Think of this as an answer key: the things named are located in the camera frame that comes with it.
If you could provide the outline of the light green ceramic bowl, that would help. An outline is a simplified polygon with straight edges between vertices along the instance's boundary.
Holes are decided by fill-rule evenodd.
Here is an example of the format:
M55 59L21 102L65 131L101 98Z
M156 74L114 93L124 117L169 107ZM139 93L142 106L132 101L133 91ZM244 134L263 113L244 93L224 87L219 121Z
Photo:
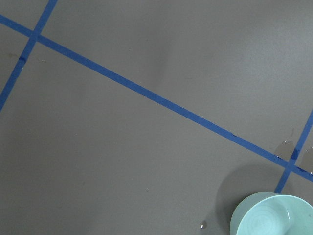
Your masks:
M313 207L296 196L258 192L238 204L229 230L231 235L311 235Z

